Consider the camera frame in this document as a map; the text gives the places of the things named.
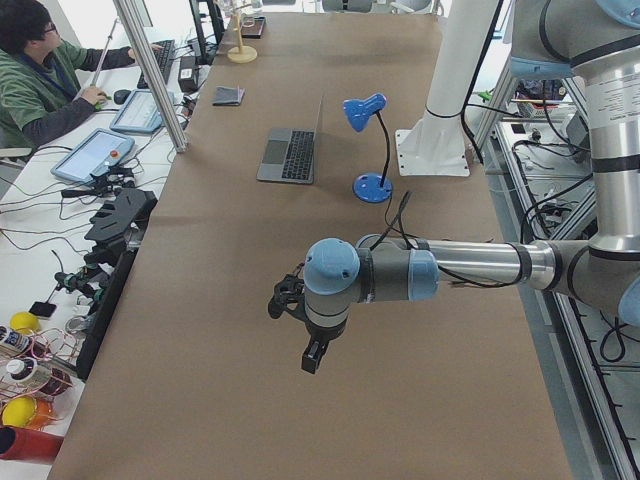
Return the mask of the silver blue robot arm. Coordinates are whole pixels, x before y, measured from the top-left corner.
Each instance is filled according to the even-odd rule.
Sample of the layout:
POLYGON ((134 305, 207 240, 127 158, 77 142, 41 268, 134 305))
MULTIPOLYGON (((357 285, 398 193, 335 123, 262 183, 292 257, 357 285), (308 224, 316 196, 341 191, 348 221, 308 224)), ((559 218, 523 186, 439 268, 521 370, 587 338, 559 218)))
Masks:
POLYGON ((441 278, 492 287, 525 283, 639 322, 639 5, 635 1, 520 1, 512 57, 527 74, 580 76, 596 194, 596 234, 586 241, 469 243, 370 235, 357 244, 315 243, 296 312, 310 341, 301 360, 315 372, 345 329, 354 303, 419 301, 441 278))

